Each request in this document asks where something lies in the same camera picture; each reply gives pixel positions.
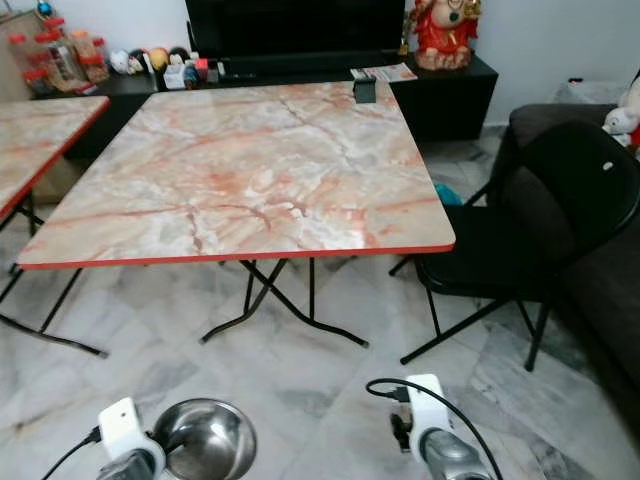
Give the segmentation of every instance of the power cord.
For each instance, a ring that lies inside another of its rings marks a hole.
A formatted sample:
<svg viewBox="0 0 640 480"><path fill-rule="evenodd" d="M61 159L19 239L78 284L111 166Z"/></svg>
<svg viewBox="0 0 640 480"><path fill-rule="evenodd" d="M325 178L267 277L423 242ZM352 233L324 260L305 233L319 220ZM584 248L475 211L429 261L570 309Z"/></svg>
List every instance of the power cord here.
<svg viewBox="0 0 640 480"><path fill-rule="evenodd" d="M47 472L47 474L44 477L42 477L42 480L47 480L51 475L53 475L53 472L55 472L58 469L58 467L60 467L60 465L62 465L71 455L76 453L82 447L86 445L90 445L92 443L99 443L101 441L102 441L102 435L100 435L100 428L94 427L93 430L91 430L91 433L87 435L84 440L82 440L78 445L76 445L67 453L65 453L64 456L60 460L58 460L53 467L51 467L51 469Z"/></svg>
<svg viewBox="0 0 640 480"><path fill-rule="evenodd" d="M480 443L480 446L482 447L482 450L484 450L484 453L487 455L487 458L491 463L491 467L493 468L493 471L496 474L496 479L504 480L502 478L502 473L500 472L500 468L498 468L498 463L496 462L496 459L493 457L493 454L491 453L491 450L489 449L487 442L485 442L484 438L482 438L482 435L480 435L480 432L476 429L473 423L471 423L471 420L469 420L464 415L464 413L462 413L454 404L449 402L446 398L441 397L437 393L432 392L428 388L425 388L416 383L408 382L406 380L400 380L397 378L379 378L377 380L372 380L371 382L367 383L367 386L365 388L367 389L367 392L369 392L371 395L375 395L376 397L391 398L393 400L398 400L398 401L408 401L408 392L406 391L406 388L396 388L393 392L378 392L371 388L381 384L402 385L403 387L415 388L416 390L426 393L430 397L436 399L437 401L445 405L449 410L455 413L456 416L460 418L460 420L464 422L464 424L469 428L469 430L471 430L471 433L473 433L473 435L476 437L476 439Z"/></svg>

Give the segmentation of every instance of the chair backrest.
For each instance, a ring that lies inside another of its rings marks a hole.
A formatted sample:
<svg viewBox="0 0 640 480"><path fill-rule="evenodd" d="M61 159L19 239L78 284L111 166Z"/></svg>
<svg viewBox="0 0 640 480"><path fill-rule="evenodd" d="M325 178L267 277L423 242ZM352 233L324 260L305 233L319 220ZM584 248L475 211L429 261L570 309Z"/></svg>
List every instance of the chair backrest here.
<svg viewBox="0 0 640 480"><path fill-rule="evenodd" d="M570 262L607 242L640 204L640 164L601 128L572 121L538 136L523 166L544 185L572 234Z"/></svg>

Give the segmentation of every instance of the television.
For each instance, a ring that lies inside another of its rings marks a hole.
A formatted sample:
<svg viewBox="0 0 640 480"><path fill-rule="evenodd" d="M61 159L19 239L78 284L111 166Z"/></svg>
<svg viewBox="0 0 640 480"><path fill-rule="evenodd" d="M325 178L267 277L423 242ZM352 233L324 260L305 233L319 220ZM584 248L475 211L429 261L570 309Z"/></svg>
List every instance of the television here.
<svg viewBox="0 0 640 480"><path fill-rule="evenodd" d="M348 68L397 52L405 0L186 0L200 55L236 70Z"/></svg>

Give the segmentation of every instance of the black folding chair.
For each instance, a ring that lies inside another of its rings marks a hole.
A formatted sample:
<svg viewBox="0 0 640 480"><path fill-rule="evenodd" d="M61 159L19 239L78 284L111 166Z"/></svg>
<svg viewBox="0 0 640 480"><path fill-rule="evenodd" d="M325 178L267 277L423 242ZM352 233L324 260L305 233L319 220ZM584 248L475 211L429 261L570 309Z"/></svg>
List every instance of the black folding chair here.
<svg viewBox="0 0 640 480"><path fill-rule="evenodd" d="M528 225L523 215L504 208L473 206L488 192L501 195L509 182L523 175L535 177L543 192L540 197L532 195L530 201L552 205L549 215L557 220L553 228L562 232L546 232L545 236L541 231L546 226ZM402 358L401 363L406 365L506 303L516 301L533 338L525 363L525 368L532 371L559 274L626 227L639 202L637 161L600 128L574 121L540 135L524 149L520 164L492 179L465 206L445 207L457 236L453 252L410 258L427 291L436 338ZM541 241L542 237L550 238L549 233L570 241L550 249ZM394 276L408 260L405 258L389 274ZM432 292L493 301L442 332ZM542 303L535 328L523 300Z"/></svg>

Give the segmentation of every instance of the white wall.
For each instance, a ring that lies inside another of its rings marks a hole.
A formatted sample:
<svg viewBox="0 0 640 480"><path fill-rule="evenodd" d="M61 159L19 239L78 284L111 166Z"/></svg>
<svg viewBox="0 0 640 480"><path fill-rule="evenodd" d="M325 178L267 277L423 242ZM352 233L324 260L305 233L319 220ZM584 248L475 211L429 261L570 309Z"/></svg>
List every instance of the white wall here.
<svg viewBox="0 0 640 480"><path fill-rule="evenodd" d="M184 0L52 1L69 27L110 49L188 44ZM484 0L484 11L478 54L500 73L488 123L546 101L569 77L630 81L640 68L640 0Z"/></svg>
<svg viewBox="0 0 640 480"><path fill-rule="evenodd" d="M500 73L487 122L547 101L571 77L631 82L640 0L485 0L478 55Z"/></svg>
<svg viewBox="0 0 640 480"><path fill-rule="evenodd" d="M86 28L107 41L107 48L189 47L184 0L50 0L68 29ZM15 9L36 0L9 0Z"/></svg>

